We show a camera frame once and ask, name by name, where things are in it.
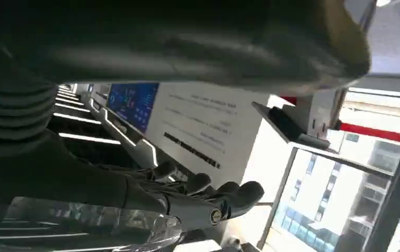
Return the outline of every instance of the led light strip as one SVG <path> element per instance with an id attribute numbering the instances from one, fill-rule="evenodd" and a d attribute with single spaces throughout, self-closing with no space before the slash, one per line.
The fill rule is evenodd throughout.
<path id="1" fill-rule="evenodd" d="M 67 92 L 67 93 L 73 93 L 72 90 L 67 89 L 67 88 L 58 88 L 58 90 L 63 91 L 63 92 Z"/>
<path id="2" fill-rule="evenodd" d="M 26 236 L 0 236 L 0 239 L 28 239 L 88 235 L 88 233 L 62 234 L 62 235 L 26 235 Z"/>
<path id="3" fill-rule="evenodd" d="M 73 138 L 73 139 L 87 140 L 87 141 L 99 142 L 99 143 L 121 144 L 120 141 L 117 141 L 117 140 L 110 140 L 110 139 L 104 139 L 104 138 L 93 138 L 91 136 L 86 136 L 86 135 L 74 135 L 74 134 L 68 134 L 68 133 L 58 133 L 58 135 L 63 138 Z"/>
<path id="4" fill-rule="evenodd" d="M 72 90 L 72 92 L 73 93 L 76 93 L 76 90 L 78 89 L 78 84 L 77 83 L 75 83 L 74 85 L 73 85 L 73 90 Z"/>
<path id="5" fill-rule="evenodd" d="M 65 250 L 53 250 L 51 252 L 84 252 L 84 251 L 97 251 L 97 250 L 112 250 L 119 251 L 116 249 L 127 248 L 128 246 L 121 247 L 106 247 L 106 248 L 80 248 L 80 249 L 65 249 Z"/>
<path id="6" fill-rule="evenodd" d="M 77 120 L 77 121 L 81 121 L 81 122 L 90 122 L 90 123 L 94 123 L 94 124 L 101 124 L 100 121 L 90 120 L 90 119 L 81 118 L 81 117 L 74 117 L 74 116 L 68 115 L 68 114 L 53 113 L 53 115 L 56 116 L 56 117 L 62 117 L 62 118 L 67 118 L 67 119 L 71 119 L 71 120 Z"/>
<path id="7" fill-rule="evenodd" d="M 75 100 L 75 101 L 79 101 L 79 99 L 76 98 L 76 97 L 67 96 L 67 95 L 61 94 L 61 93 L 59 93 L 59 94 L 57 94 L 57 95 L 58 95 L 59 97 L 64 97 L 64 98 L 67 98 L 67 99 L 72 99 L 72 100 Z"/>
<path id="8" fill-rule="evenodd" d="M 88 109 L 80 109 L 80 108 L 77 108 L 77 107 L 68 106 L 68 105 L 61 104 L 61 103 L 55 103 L 55 105 L 58 106 L 58 107 L 63 107 L 63 108 L 68 108 L 68 109 L 74 109 L 74 110 L 79 110 L 79 111 L 84 111 L 84 112 L 90 112 L 90 110 L 88 110 Z"/>
<path id="9" fill-rule="evenodd" d="M 39 222 L 39 223 L 40 223 L 40 224 L 45 224 L 45 225 L 53 225 L 53 226 L 58 225 L 58 224 L 52 223 L 52 222 Z"/>
<path id="10" fill-rule="evenodd" d="M 67 93 L 69 95 L 75 95 L 74 93 L 72 93 L 72 91 L 67 90 L 67 89 L 62 89 L 62 88 L 59 88 L 58 92 Z"/>
<path id="11" fill-rule="evenodd" d="M 62 94 L 62 95 L 67 95 L 67 96 L 72 96 L 72 97 L 76 97 L 76 95 L 70 91 L 64 91 L 62 89 L 58 89 L 58 93 Z"/>
<path id="12" fill-rule="evenodd" d="M 97 108 L 95 108 L 95 107 L 93 106 L 93 98 L 90 99 L 90 105 L 92 106 L 93 109 L 95 109 L 95 111 L 96 111 L 97 113 L 100 112 Z"/>
<path id="13" fill-rule="evenodd" d="M 145 143 L 145 144 L 147 144 L 151 149 L 152 149 L 152 157 L 153 157 L 153 159 L 154 159 L 154 165 L 155 166 L 158 166 L 158 162 L 157 162 L 157 151 L 156 151 L 156 149 L 155 149 L 155 146 L 153 146 L 148 140 L 146 140 L 146 139 L 142 139 L 143 140 L 143 142 Z"/>
<path id="14" fill-rule="evenodd" d="M 111 121 L 109 121 L 109 119 L 107 119 L 107 113 L 107 110 L 104 109 L 104 119 L 106 120 L 106 122 L 110 124 L 118 133 L 120 133 L 120 135 L 123 136 L 132 146 L 136 147 L 136 144 L 132 142 L 132 140 L 130 140 L 125 134 L 123 134 L 123 132 L 121 132 L 120 129 L 117 128 L 117 126 L 115 126 Z"/>
<path id="15" fill-rule="evenodd" d="M 47 230 L 51 227 L 0 227 L 0 230 Z"/>
<path id="16" fill-rule="evenodd" d="M 2 223 L 30 223 L 25 220 L 3 220 Z"/>
<path id="17" fill-rule="evenodd" d="M 84 103 L 81 103 L 81 102 L 76 102 L 76 101 L 70 101 L 70 100 L 66 100 L 66 99 L 63 99 L 63 98 L 59 98 L 59 97 L 57 97 L 57 98 L 55 98 L 57 101 L 63 101 L 63 102 L 68 102 L 68 103 L 73 103 L 73 104 L 76 104 L 76 105 L 81 105 L 81 106 L 84 106 Z"/>

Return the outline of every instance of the blue display screen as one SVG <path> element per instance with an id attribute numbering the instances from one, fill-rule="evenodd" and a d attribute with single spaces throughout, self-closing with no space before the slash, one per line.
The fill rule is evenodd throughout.
<path id="1" fill-rule="evenodd" d="M 145 133 L 158 88 L 157 82 L 112 84 L 107 107 Z"/>

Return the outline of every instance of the metal pole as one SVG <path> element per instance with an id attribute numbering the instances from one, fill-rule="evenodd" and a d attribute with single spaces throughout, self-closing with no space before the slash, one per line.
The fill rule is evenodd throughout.
<path id="1" fill-rule="evenodd" d="M 385 200 L 364 245 L 365 252 L 387 252 L 400 219 L 400 161 L 391 179 Z"/>
<path id="2" fill-rule="evenodd" d="M 287 166 L 285 167 L 285 171 L 283 172 L 282 180 L 280 181 L 279 188 L 277 189 L 276 197 L 274 198 L 274 202 L 272 204 L 271 212 L 268 216 L 267 223 L 265 225 L 264 232 L 257 243 L 257 248 L 260 250 L 263 249 L 265 242 L 268 237 L 268 233 L 270 231 L 270 227 L 272 221 L 274 220 L 274 216 L 276 215 L 277 208 L 279 207 L 280 199 L 282 198 L 283 191 L 285 190 L 285 186 L 287 184 L 288 177 L 290 176 L 291 168 L 293 167 L 294 159 L 296 158 L 298 148 L 293 147 L 291 149 L 290 158 L 288 158 Z"/>

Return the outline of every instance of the ceiling light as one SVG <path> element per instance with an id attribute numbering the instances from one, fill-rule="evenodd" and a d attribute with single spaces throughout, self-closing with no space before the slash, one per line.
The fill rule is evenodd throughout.
<path id="1" fill-rule="evenodd" d="M 157 162 L 157 153 L 156 153 L 156 149 L 155 149 L 155 146 L 153 146 L 148 140 L 146 140 L 146 139 L 142 139 L 143 140 L 143 142 L 145 143 L 145 144 L 147 144 L 151 149 L 152 149 L 152 157 L 153 157 L 153 159 L 154 159 L 154 165 L 155 165 L 155 167 L 157 167 L 158 166 L 158 162 Z"/>
<path id="2" fill-rule="evenodd" d="M 93 106 L 93 99 L 90 99 L 90 105 L 92 106 L 93 109 L 95 109 L 95 111 L 96 111 L 97 113 L 100 112 L 100 110 L 98 110 L 97 108 L 95 108 L 95 107 Z"/>
<path id="3" fill-rule="evenodd" d="M 56 117 L 67 118 L 70 120 L 77 120 L 77 121 L 81 121 L 81 122 L 90 122 L 90 123 L 94 123 L 94 124 L 101 124 L 100 121 L 90 120 L 90 119 L 81 118 L 81 117 L 74 117 L 74 116 L 68 115 L 68 114 L 53 113 L 53 115 Z"/>
<path id="4" fill-rule="evenodd" d="M 108 124 L 110 124 L 118 133 L 120 133 L 120 135 L 122 137 L 124 137 L 132 146 L 136 147 L 136 144 L 134 142 L 132 142 L 132 140 L 130 140 L 125 134 L 123 134 L 123 132 L 121 132 L 120 129 L 117 128 L 117 126 L 115 126 L 111 121 L 109 121 L 109 119 L 107 119 L 107 110 L 104 109 L 104 118 L 106 120 L 106 122 Z"/>
<path id="5" fill-rule="evenodd" d="M 58 135 L 62 138 L 72 138 L 72 139 L 86 140 L 86 141 L 99 142 L 99 143 L 121 144 L 117 140 L 110 140 L 110 139 L 104 139 L 104 138 L 93 138 L 91 136 L 86 136 L 86 135 L 74 135 L 74 134 L 68 134 L 68 133 L 58 133 Z"/>
<path id="6" fill-rule="evenodd" d="M 67 99 L 72 99 L 72 100 L 75 100 L 75 101 L 79 101 L 78 98 L 71 97 L 71 96 L 68 96 L 68 95 L 66 95 L 66 94 L 60 94 L 60 93 L 59 93 L 58 96 L 59 96 L 59 97 L 64 97 L 64 98 L 67 98 Z"/>
<path id="7" fill-rule="evenodd" d="M 73 93 L 64 93 L 64 92 L 61 92 L 61 91 L 58 91 L 58 93 L 61 94 L 61 95 L 65 95 L 65 96 L 76 97 L 76 95 L 74 95 Z"/>
<path id="8" fill-rule="evenodd" d="M 62 235 L 23 235 L 23 236 L 0 236 L 0 239 L 28 239 L 88 235 L 88 233 L 62 234 Z"/>
<path id="9" fill-rule="evenodd" d="M 391 0 L 377 0 L 376 6 L 382 7 L 382 6 L 389 4 L 390 2 L 391 2 Z"/>
<path id="10" fill-rule="evenodd" d="M 78 89 L 78 84 L 77 83 L 75 83 L 74 85 L 73 85 L 73 90 L 72 90 L 72 92 L 73 93 L 76 93 L 76 90 Z"/>
<path id="11" fill-rule="evenodd" d="M 88 110 L 88 109 L 80 109 L 80 108 L 77 108 L 77 107 L 68 106 L 68 105 L 61 104 L 61 103 L 55 103 L 55 105 L 58 106 L 58 107 L 63 107 L 63 108 L 68 108 L 68 109 L 74 109 L 74 110 L 79 110 L 79 111 L 84 111 L 84 112 L 90 112 L 90 110 Z"/>
<path id="12" fill-rule="evenodd" d="M 59 98 L 59 97 L 57 97 L 56 100 L 57 100 L 57 101 L 64 101 L 64 102 L 68 102 L 68 103 L 73 103 L 73 104 L 76 104 L 76 105 L 84 106 L 84 103 L 76 102 L 76 101 L 70 101 L 70 100 L 66 100 L 66 99 L 63 99 L 63 98 Z"/>
<path id="13" fill-rule="evenodd" d="M 75 95 L 74 93 L 72 93 L 72 91 L 66 90 L 66 89 L 62 89 L 62 88 L 58 89 L 58 92 L 67 93 L 69 95 Z"/>
<path id="14" fill-rule="evenodd" d="M 78 248 L 78 249 L 65 249 L 65 250 L 53 250 L 52 252 L 85 252 L 85 251 L 97 251 L 97 250 L 114 250 L 121 247 L 106 247 L 106 248 Z"/>

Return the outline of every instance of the red stripe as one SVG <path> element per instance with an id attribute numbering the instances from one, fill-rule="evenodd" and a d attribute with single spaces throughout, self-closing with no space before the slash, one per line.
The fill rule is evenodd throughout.
<path id="1" fill-rule="evenodd" d="M 385 131 L 385 130 L 377 130 L 367 127 L 362 127 L 358 125 L 353 125 L 349 123 L 341 123 L 339 130 L 353 132 L 361 135 L 371 135 L 373 137 L 385 138 L 393 141 L 400 142 L 400 133 Z"/>
<path id="2" fill-rule="evenodd" d="M 294 105 L 296 105 L 297 102 L 297 98 L 293 97 L 293 96 L 281 96 L 280 98 L 282 98 L 283 100 L 286 100 L 287 102 L 293 103 Z"/>

